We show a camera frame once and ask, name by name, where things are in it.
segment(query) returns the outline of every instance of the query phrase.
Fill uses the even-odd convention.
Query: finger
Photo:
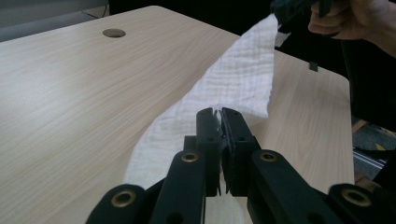
[[[342,27],[341,26],[323,27],[323,26],[309,23],[308,30],[314,34],[331,35],[331,34],[335,34],[335,33],[340,33],[342,30]]]
[[[346,10],[349,7],[349,1],[347,0],[338,0],[332,1],[332,7],[330,12],[326,16],[334,16],[342,11]],[[314,5],[311,6],[311,11],[315,13],[319,13],[319,2],[316,2]]]
[[[345,10],[342,13],[335,16],[325,16],[323,18],[319,17],[318,13],[313,12],[311,14],[310,23],[323,26],[323,27],[335,27],[344,23],[348,18],[348,11]]]

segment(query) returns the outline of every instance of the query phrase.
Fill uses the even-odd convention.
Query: human hand
[[[312,33],[337,34],[337,39],[367,39],[386,29],[391,14],[388,0],[336,0],[328,15],[320,18],[318,3],[311,7],[308,30]]]

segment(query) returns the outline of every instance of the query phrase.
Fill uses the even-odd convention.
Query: white cloth
[[[272,14],[235,41],[179,102],[148,127],[133,150],[124,182],[147,189],[166,177],[173,157],[183,149],[184,136],[195,135],[195,116],[202,109],[229,107],[242,113],[248,125],[266,119],[276,34],[277,20]],[[243,220],[236,199],[207,200],[206,223]]]

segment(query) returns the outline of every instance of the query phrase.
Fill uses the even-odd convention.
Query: wooden table
[[[84,223],[150,123],[237,38],[146,7],[0,43],[0,223]],[[353,182],[347,80],[276,52],[269,113],[252,129],[263,148],[324,192]]]

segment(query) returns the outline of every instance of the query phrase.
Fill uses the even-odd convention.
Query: brass insert
[[[186,162],[198,161],[198,155],[193,152],[187,152],[181,156],[181,159]]]
[[[263,152],[260,155],[260,159],[262,159],[263,161],[273,162],[277,161],[277,156],[271,152]]]
[[[356,189],[343,189],[341,195],[348,202],[360,207],[368,207],[372,204],[370,198],[365,193]]]
[[[115,207],[125,207],[133,203],[135,198],[136,194],[134,193],[134,191],[127,189],[120,191],[116,195],[114,195],[111,199],[111,203]]]

